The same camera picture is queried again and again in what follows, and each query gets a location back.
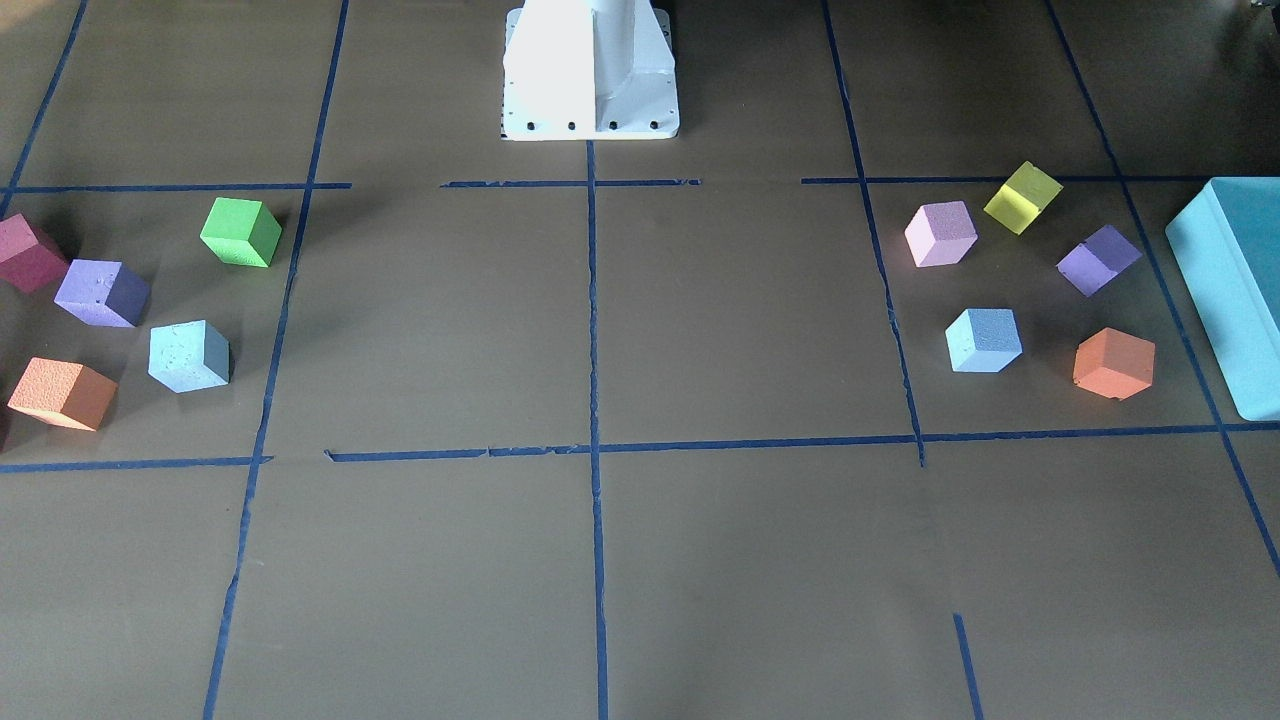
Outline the orange foam block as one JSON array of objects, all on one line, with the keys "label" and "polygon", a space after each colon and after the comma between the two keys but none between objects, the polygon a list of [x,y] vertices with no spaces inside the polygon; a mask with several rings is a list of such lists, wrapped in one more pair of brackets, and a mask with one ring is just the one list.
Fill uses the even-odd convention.
[{"label": "orange foam block", "polygon": [[1076,346],[1073,383],[1106,398],[1129,398],[1153,384],[1155,355],[1155,342],[1103,328]]},{"label": "orange foam block", "polygon": [[116,382],[84,364],[32,357],[6,405],[51,427],[96,432],[116,391]]}]

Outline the green foam block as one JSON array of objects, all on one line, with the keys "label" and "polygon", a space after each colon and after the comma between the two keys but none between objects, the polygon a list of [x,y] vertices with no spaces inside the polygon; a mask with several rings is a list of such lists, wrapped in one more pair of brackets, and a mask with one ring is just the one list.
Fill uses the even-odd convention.
[{"label": "green foam block", "polygon": [[225,264],[266,268],[282,225],[261,201],[216,197],[198,237]]}]

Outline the pink foam block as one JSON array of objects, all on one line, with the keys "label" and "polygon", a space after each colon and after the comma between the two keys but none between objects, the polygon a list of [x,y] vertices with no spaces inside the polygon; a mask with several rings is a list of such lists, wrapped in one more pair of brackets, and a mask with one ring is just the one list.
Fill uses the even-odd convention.
[{"label": "pink foam block", "polygon": [[960,263],[978,241],[972,214],[961,200],[920,205],[904,234],[916,268]]}]

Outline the purple foam block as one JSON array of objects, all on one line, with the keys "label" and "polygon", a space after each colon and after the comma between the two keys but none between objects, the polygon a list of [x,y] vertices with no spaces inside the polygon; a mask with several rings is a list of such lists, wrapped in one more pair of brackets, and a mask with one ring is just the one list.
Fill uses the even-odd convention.
[{"label": "purple foam block", "polygon": [[1142,258],[1130,240],[1107,224],[1078,243],[1056,269],[1084,297],[1092,297]]},{"label": "purple foam block", "polygon": [[123,263],[76,259],[54,302],[87,325],[133,328],[148,296],[148,283]]}]

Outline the maroon foam block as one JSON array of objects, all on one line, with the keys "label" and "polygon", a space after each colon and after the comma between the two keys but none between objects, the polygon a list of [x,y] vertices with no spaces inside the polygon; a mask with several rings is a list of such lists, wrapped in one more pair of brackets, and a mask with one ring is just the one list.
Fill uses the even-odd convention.
[{"label": "maroon foam block", "polygon": [[69,265],[59,246],[20,213],[1,222],[1,278],[20,292],[60,282]]}]

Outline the teal plastic bin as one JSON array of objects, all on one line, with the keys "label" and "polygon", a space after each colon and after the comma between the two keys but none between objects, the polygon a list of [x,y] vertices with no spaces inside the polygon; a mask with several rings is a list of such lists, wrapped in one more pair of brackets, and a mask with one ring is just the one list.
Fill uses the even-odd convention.
[{"label": "teal plastic bin", "polygon": [[1166,236],[1236,413],[1279,418],[1279,179],[1215,177]]}]

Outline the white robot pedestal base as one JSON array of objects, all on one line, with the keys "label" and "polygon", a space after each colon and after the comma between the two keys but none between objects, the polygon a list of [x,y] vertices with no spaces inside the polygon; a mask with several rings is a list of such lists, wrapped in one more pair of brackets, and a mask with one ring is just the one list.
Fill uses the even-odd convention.
[{"label": "white robot pedestal base", "polygon": [[526,1],[506,17],[500,135],[648,141],[680,129],[668,12],[649,1]]}]

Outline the light blue block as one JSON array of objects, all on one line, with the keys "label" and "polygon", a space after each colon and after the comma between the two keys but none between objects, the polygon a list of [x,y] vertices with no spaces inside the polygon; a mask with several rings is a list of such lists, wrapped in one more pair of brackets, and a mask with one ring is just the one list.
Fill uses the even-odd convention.
[{"label": "light blue block", "polygon": [[230,346],[206,320],[155,327],[148,336],[147,372],[175,393],[227,386]]},{"label": "light blue block", "polygon": [[1009,307],[968,307],[945,331],[945,338],[954,372],[1001,372],[1023,352]]}]

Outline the yellow foam block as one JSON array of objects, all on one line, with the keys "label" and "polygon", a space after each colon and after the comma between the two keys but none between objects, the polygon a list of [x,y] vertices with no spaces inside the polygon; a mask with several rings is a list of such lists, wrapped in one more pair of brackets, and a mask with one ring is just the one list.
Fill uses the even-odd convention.
[{"label": "yellow foam block", "polygon": [[1021,234],[1062,192],[1062,184],[1024,161],[984,205],[984,213],[1014,234]]}]

